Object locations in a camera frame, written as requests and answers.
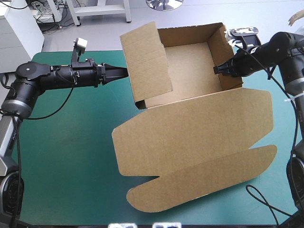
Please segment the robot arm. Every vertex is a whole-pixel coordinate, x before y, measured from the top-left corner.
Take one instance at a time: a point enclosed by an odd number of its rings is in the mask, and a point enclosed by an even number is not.
[[[294,96],[296,114],[304,137],[304,36],[279,32],[268,43],[260,44],[256,28],[234,29],[227,33],[230,44],[241,43],[243,49],[222,65],[215,66],[216,74],[233,77],[249,76],[259,70],[269,72],[270,67],[278,66],[285,91]],[[292,158],[293,171],[287,166],[287,177],[295,205],[299,211],[280,227],[303,227],[304,217],[304,142],[295,147],[296,157]]]
[[[87,41],[75,40],[70,65],[50,66],[36,62],[20,65],[16,72],[16,80],[11,84],[1,109],[4,113],[0,120],[0,226],[9,224],[17,204],[18,165],[11,154],[16,139],[16,128],[22,121],[30,117],[38,97],[46,90],[75,88],[84,86],[98,87],[111,81],[128,77],[127,69],[108,64],[97,64],[94,59],[79,62],[84,53]],[[24,184],[21,182],[19,204],[22,203]]]

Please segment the green mat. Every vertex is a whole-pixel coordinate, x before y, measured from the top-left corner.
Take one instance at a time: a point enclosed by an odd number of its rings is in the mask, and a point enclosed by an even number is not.
[[[71,52],[39,53],[33,61],[69,64],[70,56]],[[86,52],[81,60],[88,57],[94,57],[98,63],[125,66],[122,51]],[[244,81],[246,87],[272,92],[275,128],[256,145],[278,146],[271,167],[249,183],[257,186],[271,204],[293,213],[295,207],[285,176],[294,130],[293,110],[263,72]],[[68,92],[69,89],[46,91],[31,117],[56,110]],[[21,219],[32,224],[58,225],[157,221],[274,224],[269,209],[246,193],[246,183],[160,213],[143,213],[129,205],[127,191],[151,178],[120,175],[111,133],[139,112],[129,79],[125,78],[98,88],[76,88],[58,114],[45,120],[25,120],[20,131],[25,180]]]

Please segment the open cardboard box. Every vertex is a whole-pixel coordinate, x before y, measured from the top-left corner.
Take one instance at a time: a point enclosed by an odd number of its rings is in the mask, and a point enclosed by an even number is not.
[[[273,145],[249,149],[273,128],[267,91],[214,75],[233,56],[222,23],[121,36],[134,101],[148,110],[118,126],[113,141],[125,176],[159,176],[127,194],[158,212],[250,180],[273,161]]]

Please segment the box flap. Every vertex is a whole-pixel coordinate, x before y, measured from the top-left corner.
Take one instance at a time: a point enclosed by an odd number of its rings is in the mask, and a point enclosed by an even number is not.
[[[112,136],[122,175],[161,176],[247,150],[272,128],[270,93],[238,88],[146,110]]]
[[[207,42],[209,37],[223,26],[223,23],[158,29],[165,47],[198,44]]]
[[[225,26],[220,27],[208,40],[215,66],[225,63],[234,56],[231,46],[227,44],[225,31]],[[238,88],[243,84],[241,77],[224,76],[222,74],[219,74],[218,77],[223,90]]]
[[[172,91],[166,53],[155,22],[120,38],[135,102]]]
[[[270,145],[203,162],[135,187],[127,200],[144,212],[167,210],[258,176],[275,155],[276,147]]]

